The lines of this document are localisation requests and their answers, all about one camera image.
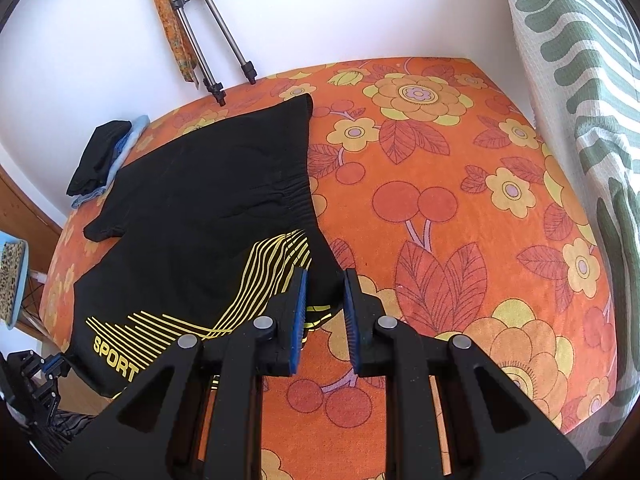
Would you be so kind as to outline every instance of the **orange floral bedspread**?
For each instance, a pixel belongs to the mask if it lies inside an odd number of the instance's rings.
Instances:
[[[586,216],[513,103],[465,59],[401,58],[292,70],[153,122],[127,162],[177,136],[302,93],[314,99],[308,172],[322,232],[388,314],[425,335],[471,336],[567,432],[615,386],[612,301]],[[66,349],[73,283],[117,240],[73,212],[41,316]],[[310,334],[298,375],[265,383],[268,479],[357,480],[384,470],[384,379],[360,379],[342,314]]]

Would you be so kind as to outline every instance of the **black fabric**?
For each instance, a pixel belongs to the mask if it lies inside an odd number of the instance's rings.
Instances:
[[[130,129],[130,121],[110,121],[94,130],[66,194],[86,195],[107,183],[107,176],[113,162],[113,150]]]
[[[315,326],[338,311],[342,273],[318,228],[306,172],[312,107],[305,95],[210,124],[118,172],[84,234],[121,239],[74,285],[66,353],[98,393],[112,396],[135,375],[124,370],[126,361],[116,365],[119,349],[154,354],[154,343],[181,333],[180,320],[213,326],[234,301],[260,240],[303,230],[312,259],[307,304],[327,306],[306,321]],[[140,332],[146,340],[133,339],[142,319],[134,313],[149,316]],[[177,320],[157,318],[163,315]],[[166,319],[175,324],[169,333],[160,328]],[[101,348],[105,335],[116,347],[109,354]]]

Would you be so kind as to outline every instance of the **metal pin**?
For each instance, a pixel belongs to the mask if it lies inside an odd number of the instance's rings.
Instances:
[[[466,350],[467,348],[471,348],[471,339],[464,334],[457,334],[453,336],[451,340],[453,346],[456,348],[460,348],[461,350]]]
[[[382,328],[390,330],[398,326],[398,320],[393,316],[381,316],[378,318],[378,324]]]
[[[194,336],[193,334],[185,334],[181,335],[178,339],[178,346],[180,348],[193,348],[194,346],[196,346],[197,342],[198,338],[196,336]]]
[[[261,330],[271,328],[272,325],[273,319],[271,319],[269,316],[260,316],[254,319],[254,326]]]

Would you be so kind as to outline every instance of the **folded black cloth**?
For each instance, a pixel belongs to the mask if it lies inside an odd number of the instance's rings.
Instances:
[[[86,195],[106,184],[113,161],[113,150],[130,129],[130,121],[110,121],[94,130],[66,194]]]
[[[122,168],[84,228],[120,240],[74,284],[66,357],[104,396],[186,333],[224,336],[308,268],[305,327],[342,303],[342,272],[318,228],[306,172],[306,94],[225,119]]]

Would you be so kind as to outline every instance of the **tripod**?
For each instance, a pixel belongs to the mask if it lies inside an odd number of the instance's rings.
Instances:
[[[226,92],[223,90],[222,83],[216,83],[216,80],[214,79],[213,74],[211,73],[211,69],[209,68],[209,64],[207,63],[207,60],[204,57],[204,54],[202,53],[200,45],[198,44],[198,40],[196,40],[195,34],[193,33],[191,24],[187,19],[187,15],[184,12],[184,4],[190,0],[170,0],[170,1],[171,1],[171,6],[174,8],[174,11],[178,16],[178,19],[180,20],[180,23],[182,24],[182,27],[184,28],[184,31],[187,34],[187,37],[189,38],[189,42],[193,47],[193,51],[195,52],[196,58],[198,59],[198,64],[200,65],[200,69],[202,70],[202,75],[204,78],[203,79],[204,86],[207,88],[207,91],[209,91],[210,94],[212,94],[213,97],[215,97],[218,104],[220,104],[220,106],[224,106]],[[255,71],[254,64],[251,61],[247,61],[244,59],[242,52],[240,52],[240,49],[238,48],[238,44],[236,43],[236,40],[234,40],[233,36],[231,35],[231,32],[226,26],[225,20],[222,19],[222,15],[220,15],[220,12],[216,7],[216,4],[213,2],[213,0],[204,0],[204,1],[207,4],[207,7],[209,7],[209,10],[211,11],[211,13],[213,14],[213,17],[218,22],[218,26],[222,30],[222,34],[224,34],[226,40],[231,46],[231,50],[234,52],[234,54],[238,58],[238,62],[240,63],[240,68],[242,68],[244,75],[248,79],[249,83],[251,83],[252,85],[255,84],[255,77],[257,76],[257,72]]]

